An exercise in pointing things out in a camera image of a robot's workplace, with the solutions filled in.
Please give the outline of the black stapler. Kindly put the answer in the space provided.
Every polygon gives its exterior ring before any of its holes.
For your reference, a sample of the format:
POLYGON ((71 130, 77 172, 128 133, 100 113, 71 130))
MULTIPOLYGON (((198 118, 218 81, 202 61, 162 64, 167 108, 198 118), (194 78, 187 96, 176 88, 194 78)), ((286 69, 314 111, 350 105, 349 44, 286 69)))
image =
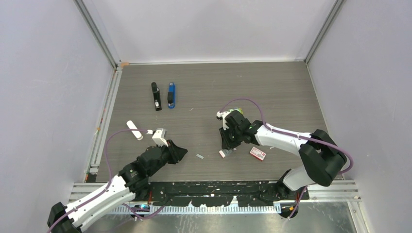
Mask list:
POLYGON ((157 86, 156 82, 151 83, 151 88, 152 88, 152 93, 154 97, 154 106, 156 111, 161 111, 162 106, 161 106, 161 96, 160 96, 160 89, 157 86))

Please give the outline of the blue stapler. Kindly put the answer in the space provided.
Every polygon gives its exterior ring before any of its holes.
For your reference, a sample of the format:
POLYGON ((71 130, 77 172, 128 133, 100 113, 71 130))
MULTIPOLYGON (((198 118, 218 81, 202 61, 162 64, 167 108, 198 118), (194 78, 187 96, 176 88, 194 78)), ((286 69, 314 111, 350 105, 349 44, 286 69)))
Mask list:
POLYGON ((167 95, 168 108, 173 109, 175 107, 175 83, 169 83, 168 95, 167 95))

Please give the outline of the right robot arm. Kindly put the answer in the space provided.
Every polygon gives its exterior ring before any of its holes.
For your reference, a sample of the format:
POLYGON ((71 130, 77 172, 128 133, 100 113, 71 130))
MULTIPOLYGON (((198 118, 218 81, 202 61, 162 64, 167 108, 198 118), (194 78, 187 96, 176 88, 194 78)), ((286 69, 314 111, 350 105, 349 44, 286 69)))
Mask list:
POLYGON ((287 170, 275 184, 260 192, 264 200, 290 199, 311 184, 328 187, 347 162, 346 156, 337 150, 323 130, 313 133, 287 131, 261 120, 250 122, 238 110, 218 112, 216 118, 223 122, 219 133, 224 150, 246 143, 274 147, 300 157, 301 167, 287 170))

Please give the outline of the white stapler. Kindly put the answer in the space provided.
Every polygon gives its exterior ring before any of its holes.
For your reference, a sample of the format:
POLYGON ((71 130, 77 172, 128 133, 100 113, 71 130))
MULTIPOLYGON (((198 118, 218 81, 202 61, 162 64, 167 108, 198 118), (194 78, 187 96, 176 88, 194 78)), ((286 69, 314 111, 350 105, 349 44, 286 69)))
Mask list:
POLYGON ((126 122, 127 127, 131 130, 134 137, 140 141, 143 139, 142 133, 138 130, 137 126, 134 124, 133 121, 129 120, 126 122))

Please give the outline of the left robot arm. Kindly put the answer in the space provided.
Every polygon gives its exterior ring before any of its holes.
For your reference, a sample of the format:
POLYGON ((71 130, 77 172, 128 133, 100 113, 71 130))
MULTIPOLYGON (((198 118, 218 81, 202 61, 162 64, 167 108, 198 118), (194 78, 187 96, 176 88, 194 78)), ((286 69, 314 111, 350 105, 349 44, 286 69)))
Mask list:
POLYGON ((166 164, 177 164, 188 150, 167 140, 163 146, 148 147, 110 181, 87 196, 64 205, 55 204, 47 220, 50 233, 82 233, 97 219, 117 206, 149 195, 149 178, 166 164))

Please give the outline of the staple tray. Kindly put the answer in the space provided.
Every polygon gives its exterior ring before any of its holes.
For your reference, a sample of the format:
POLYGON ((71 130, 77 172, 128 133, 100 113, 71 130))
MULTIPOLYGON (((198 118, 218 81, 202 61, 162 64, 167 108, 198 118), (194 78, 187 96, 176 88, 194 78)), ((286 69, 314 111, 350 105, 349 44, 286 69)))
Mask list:
POLYGON ((222 158, 225 158, 225 157, 229 156, 230 154, 232 154, 233 151, 234 151, 234 150, 232 150, 232 149, 223 149, 223 150, 220 150, 220 151, 219 151, 219 155, 220 155, 222 158))

